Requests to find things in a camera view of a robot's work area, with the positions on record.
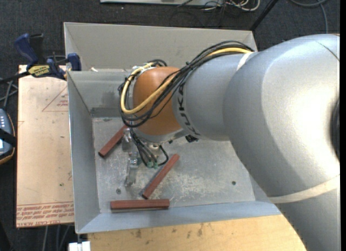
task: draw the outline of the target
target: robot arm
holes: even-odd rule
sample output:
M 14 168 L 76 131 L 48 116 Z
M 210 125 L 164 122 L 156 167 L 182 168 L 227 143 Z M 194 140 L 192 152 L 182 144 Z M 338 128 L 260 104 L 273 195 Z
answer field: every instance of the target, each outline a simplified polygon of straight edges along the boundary
M 181 70 L 150 63 L 132 102 L 138 108 L 152 99 L 132 114 L 123 110 L 124 120 L 138 138 L 159 145 L 185 135 L 230 140 L 307 249 L 339 250 L 340 148 L 332 128 L 340 37 L 301 37 L 262 52 L 226 48 L 210 50 L 195 68 L 192 61 L 180 80 Z M 164 83 L 167 95 L 152 94 Z

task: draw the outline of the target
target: gray carpet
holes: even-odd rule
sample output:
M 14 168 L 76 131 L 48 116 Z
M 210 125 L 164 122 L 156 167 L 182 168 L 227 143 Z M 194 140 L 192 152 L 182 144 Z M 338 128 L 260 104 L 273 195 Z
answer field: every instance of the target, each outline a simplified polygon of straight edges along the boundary
M 17 66 L 25 63 L 14 48 L 21 34 L 43 32 L 44 53 L 64 54 L 63 22 L 113 23 L 173 27 L 204 27 L 211 29 L 248 30 L 269 0 L 261 0 L 254 12 L 232 9 L 223 15 L 219 10 L 202 12 L 188 6 L 100 4 L 99 0 L 0 0 L 0 77 L 13 75 Z M 324 4 L 329 33 L 340 33 L 340 0 Z M 325 33 L 321 8 L 306 9 L 280 0 L 255 31 L 259 50 L 298 36 Z M 0 87 L 0 96 L 6 87 Z M 17 121 L 17 97 L 7 107 L 14 123 Z M 0 221 L 17 251 L 41 250 L 44 228 L 15 228 L 16 158 L 0 166 Z M 46 250 L 55 250 L 57 227 L 50 227 Z M 70 229 L 67 241 L 76 240 Z

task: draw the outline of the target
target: wooden board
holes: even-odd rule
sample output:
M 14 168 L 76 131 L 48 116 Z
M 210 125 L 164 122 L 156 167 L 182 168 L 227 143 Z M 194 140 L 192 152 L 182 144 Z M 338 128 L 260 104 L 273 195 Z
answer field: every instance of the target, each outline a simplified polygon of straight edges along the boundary
M 74 221 L 68 92 L 56 78 L 19 79 L 16 227 Z
M 283 215 L 88 234 L 92 251 L 306 251 Z

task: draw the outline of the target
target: cardboard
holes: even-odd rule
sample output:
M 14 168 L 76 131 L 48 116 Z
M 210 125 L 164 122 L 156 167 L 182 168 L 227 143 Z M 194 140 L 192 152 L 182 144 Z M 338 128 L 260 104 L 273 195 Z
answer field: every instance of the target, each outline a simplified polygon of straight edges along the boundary
M 17 228 L 74 222 L 66 81 L 19 79 L 16 201 Z

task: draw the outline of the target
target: red brick piece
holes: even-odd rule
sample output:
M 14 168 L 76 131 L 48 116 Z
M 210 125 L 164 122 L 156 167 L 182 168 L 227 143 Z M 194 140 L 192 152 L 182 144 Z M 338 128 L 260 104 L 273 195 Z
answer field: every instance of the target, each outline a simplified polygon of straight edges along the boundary
M 129 209 L 168 209 L 169 199 L 154 200 L 117 200 L 110 202 L 112 210 Z
M 157 188 L 158 184 L 161 183 L 161 181 L 165 178 L 167 173 L 171 170 L 171 168 L 174 166 L 174 164 L 178 161 L 179 155 L 174 154 L 169 161 L 163 166 L 161 171 L 156 175 L 156 177 L 153 179 L 153 181 L 149 184 L 149 186 L 146 188 L 144 193 L 142 194 L 143 198 L 148 199 L 150 195 L 154 192 L 154 190 Z
M 109 151 L 122 139 L 124 134 L 124 129 L 126 129 L 127 126 L 124 125 L 120 130 L 105 144 L 104 147 L 98 152 L 98 154 L 101 157 L 106 157 Z

